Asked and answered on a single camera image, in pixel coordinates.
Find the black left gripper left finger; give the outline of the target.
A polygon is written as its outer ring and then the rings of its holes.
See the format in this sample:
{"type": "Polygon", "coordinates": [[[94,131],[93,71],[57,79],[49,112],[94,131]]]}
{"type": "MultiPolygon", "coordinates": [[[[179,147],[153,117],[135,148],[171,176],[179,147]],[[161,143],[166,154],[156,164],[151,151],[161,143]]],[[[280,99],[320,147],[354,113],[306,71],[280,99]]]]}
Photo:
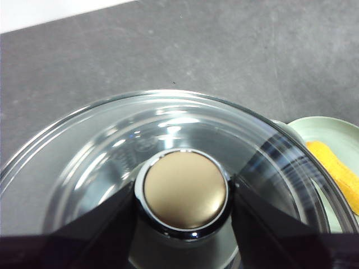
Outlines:
{"type": "Polygon", "coordinates": [[[134,184],[48,234],[1,237],[1,268],[123,268],[137,222],[134,184]]]}

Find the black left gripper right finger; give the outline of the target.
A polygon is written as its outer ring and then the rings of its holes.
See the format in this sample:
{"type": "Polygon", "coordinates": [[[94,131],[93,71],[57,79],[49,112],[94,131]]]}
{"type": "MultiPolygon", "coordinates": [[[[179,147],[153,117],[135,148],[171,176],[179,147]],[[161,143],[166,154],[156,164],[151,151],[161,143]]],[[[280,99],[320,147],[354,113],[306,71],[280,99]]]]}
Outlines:
{"type": "Polygon", "coordinates": [[[357,233],[321,233],[245,184],[234,187],[231,218],[244,268],[358,268],[357,233]]]}

